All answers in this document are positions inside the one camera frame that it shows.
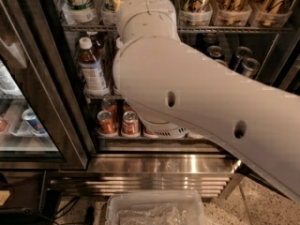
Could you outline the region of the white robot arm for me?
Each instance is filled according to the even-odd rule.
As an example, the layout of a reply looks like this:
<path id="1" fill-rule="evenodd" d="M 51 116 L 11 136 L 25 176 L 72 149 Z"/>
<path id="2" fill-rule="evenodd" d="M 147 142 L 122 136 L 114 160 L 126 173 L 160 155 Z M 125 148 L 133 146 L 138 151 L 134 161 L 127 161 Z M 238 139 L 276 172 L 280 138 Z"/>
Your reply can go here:
<path id="1" fill-rule="evenodd" d="M 112 2 L 123 42 L 113 79 L 141 119 L 203 135 L 300 203 L 300 97 L 183 43 L 170 0 Z"/>

